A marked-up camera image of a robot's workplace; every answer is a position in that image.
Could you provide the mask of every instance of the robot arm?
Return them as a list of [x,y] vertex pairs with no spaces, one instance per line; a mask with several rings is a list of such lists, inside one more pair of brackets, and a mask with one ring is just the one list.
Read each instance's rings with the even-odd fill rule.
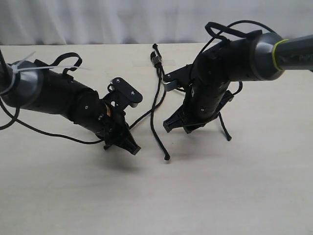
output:
[[[211,36],[217,36],[211,29],[216,25],[226,28],[208,23],[206,29]],[[313,35],[284,40],[274,32],[261,30],[244,34],[232,29],[227,33],[242,39],[216,37],[222,41],[199,54],[194,69],[187,65],[164,77],[166,91],[177,87],[186,91],[182,106],[163,123],[167,132],[183,127],[191,133],[216,119],[233,98],[227,90],[230,82],[272,81],[285,70],[313,70]]]
[[1,57],[0,95],[10,107],[36,112],[62,115],[66,119],[92,131],[104,140],[107,149],[111,145],[119,146],[135,155],[140,147],[133,139],[125,122],[124,109],[130,105],[136,107],[142,101],[142,95],[125,80],[117,77],[108,86],[109,93],[100,98],[97,91],[75,81],[68,70],[55,73],[49,69],[36,69],[59,64],[69,57],[77,57],[76,68],[82,63],[76,53],[67,53],[56,59],[52,65],[40,60],[34,63],[23,61],[20,72],[13,73],[13,65],[6,65]]

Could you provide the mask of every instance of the white curtain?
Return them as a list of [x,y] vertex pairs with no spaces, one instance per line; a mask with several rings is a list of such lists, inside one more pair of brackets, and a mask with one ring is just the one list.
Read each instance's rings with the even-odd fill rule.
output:
[[205,42],[208,21],[243,19],[313,34],[313,0],[0,0],[0,44]]

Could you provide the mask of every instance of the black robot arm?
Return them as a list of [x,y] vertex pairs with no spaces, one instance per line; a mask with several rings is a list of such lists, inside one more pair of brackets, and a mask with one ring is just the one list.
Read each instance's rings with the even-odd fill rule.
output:
[[[272,81],[285,70],[313,70],[313,35],[285,40],[272,30],[242,33],[212,22],[205,28],[221,41],[163,79],[166,91],[186,91],[183,104],[163,123],[167,132],[183,127],[191,133],[216,119],[234,97],[227,90],[230,82]],[[231,41],[212,28],[242,39]]]
[[[39,69],[56,66],[69,57],[77,57],[78,60],[74,67],[64,69],[63,73]],[[109,93],[100,98],[97,91],[67,73],[75,71],[82,63],[76,53],[61,55],[51,65],[40,60],[7,65],[2,55],[0,59],[0,95],[8,106],[62,115],[92,131],[105,142],[105,149],[116,145],[133,155],[140,150],[125,121],[124,109],[127,106],[136,107],[142,101],[142,95],[124,79],[113,79],[108,86]],[[16,74],[14,65],[19,66]]]

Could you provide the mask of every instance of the white backdrop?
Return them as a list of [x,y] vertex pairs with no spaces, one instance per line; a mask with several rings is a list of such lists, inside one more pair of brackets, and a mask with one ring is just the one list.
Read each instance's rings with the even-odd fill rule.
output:
[[[312,0],[1,0],[0,44],[205,42],[208,21],[313,34]],[[242,30],[252,30],[243,25]]]

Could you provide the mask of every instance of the cable connector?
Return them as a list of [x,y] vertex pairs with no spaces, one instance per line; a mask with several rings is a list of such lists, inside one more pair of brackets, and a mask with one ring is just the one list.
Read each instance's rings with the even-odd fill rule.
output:
[[150,59],[155,68],[160,68],[162,66],[161,58],[157,56],[154,51],[150,54]]

